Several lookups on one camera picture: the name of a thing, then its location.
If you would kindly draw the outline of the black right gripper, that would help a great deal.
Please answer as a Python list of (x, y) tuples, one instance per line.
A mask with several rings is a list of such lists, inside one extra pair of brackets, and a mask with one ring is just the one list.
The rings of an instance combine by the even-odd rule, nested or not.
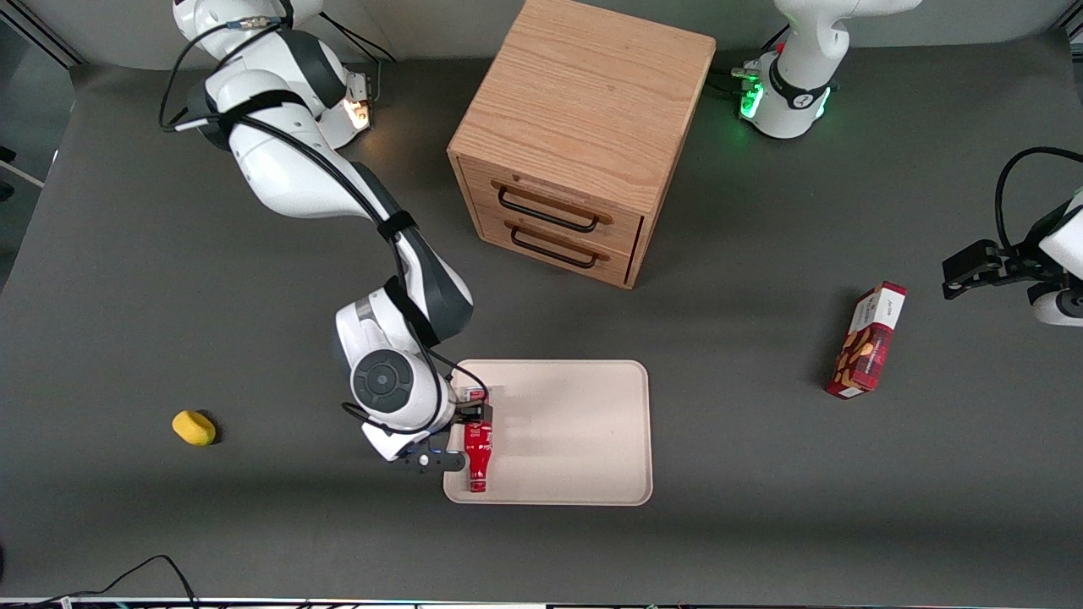
[(488, 444), (492, 432), (492, 406), (485, 401), (458, 404), (444, 429), (444, 453), (465, 453), (469, 448)]

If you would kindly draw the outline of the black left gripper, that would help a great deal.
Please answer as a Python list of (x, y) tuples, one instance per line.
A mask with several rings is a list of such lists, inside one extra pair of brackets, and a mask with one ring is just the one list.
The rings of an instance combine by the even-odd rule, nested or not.
[(1048, 238), (1055, 228), (1064, 224), (1071, 208), (1071, 200), (1065, 200), (1040, 218), (1030, 228), (1025, 239), (1012, 244), (1007, 236), (1003, 203), (994, 200), (995, 224), (1003, 247), (999, 248), (994, 239), (976, 239), (971, 245), (944, 260), (944, 300), (955, 300), (962, 294), (976, 288), (987, 286), (1001, 288), (1025, 281), (1052, 285), (1055, 288), (1072, 288), (1071, 274), (1039, 247), (1041, 239)]

